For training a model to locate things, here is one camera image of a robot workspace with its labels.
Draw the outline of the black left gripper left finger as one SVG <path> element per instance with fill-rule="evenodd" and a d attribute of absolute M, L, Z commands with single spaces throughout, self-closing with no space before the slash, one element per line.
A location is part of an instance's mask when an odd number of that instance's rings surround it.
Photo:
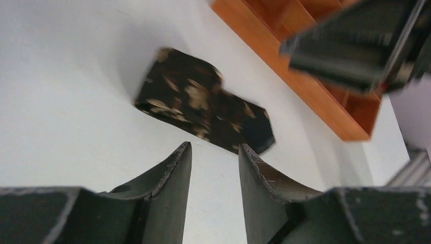
<path fill-rule="evenodd" d="M 1 188 L 1 243 L 182 243 L 191 167 L 184 142 L 110 192 Z"/>

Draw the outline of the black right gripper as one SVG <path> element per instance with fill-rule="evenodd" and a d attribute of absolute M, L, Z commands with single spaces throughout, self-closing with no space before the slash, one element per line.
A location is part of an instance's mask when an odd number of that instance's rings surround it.
<path fill-rule="evenodd" d="M 289 67 L 362 94 L 430 74 L 430 1 L 358 1 L 279 48 Z"/>

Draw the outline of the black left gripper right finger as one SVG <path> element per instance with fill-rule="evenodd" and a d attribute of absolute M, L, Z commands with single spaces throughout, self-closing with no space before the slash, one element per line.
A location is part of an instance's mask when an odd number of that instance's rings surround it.
<path fill-rule="evenodd" d="M 429 187 L 320 192 L 238 151 L 248 243 L 430 243 Z"/>

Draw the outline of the black gold floral tie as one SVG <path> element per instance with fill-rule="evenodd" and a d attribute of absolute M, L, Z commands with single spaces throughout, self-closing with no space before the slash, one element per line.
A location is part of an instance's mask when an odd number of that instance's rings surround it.
<path fill-rule="evenodd" d="M 171 47 L 157 51 L 135 107 L 234 154 L 247 144 L 261 154 L 275 144 L 267 111 L 223 89 L 212 64 Z"/>

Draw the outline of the wooden compartment tray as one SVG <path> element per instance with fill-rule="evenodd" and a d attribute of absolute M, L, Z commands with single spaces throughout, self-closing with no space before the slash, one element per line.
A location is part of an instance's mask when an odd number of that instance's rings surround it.
<path fill-rule="evenodd" d="M 218 16 L 343 141 L 372 136 L 388 68 L 372 1 L 214 1 Z"/>

